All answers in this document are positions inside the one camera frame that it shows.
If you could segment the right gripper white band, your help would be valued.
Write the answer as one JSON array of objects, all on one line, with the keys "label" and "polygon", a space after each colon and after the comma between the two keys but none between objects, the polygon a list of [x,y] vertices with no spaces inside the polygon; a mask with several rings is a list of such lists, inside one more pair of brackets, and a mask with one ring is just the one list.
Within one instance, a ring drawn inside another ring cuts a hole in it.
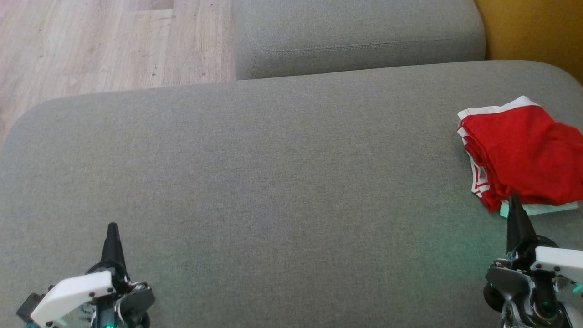
[{"label": "right gripper white band", "polygon": [[566,288],[582,292],[582,252],[537,235],[519,195],[510,195],[506,257],[488,268],[484,299],[503,328],[580,328],[582,314],[562,303]]}]

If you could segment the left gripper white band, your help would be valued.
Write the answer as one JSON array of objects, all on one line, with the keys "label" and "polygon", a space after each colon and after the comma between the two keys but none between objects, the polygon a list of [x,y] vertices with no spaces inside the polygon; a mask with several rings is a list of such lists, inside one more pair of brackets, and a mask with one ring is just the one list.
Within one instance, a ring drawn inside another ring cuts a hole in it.
[{"label": "left gripper white band", "polygon": [[100,263],[31,297],[34,328],[64,327],[64,317],[76,309],[87,315],[91,328],[148,328],[148,310],[156,301],[148,283],[129,278],[115,222],[107,226]]}]

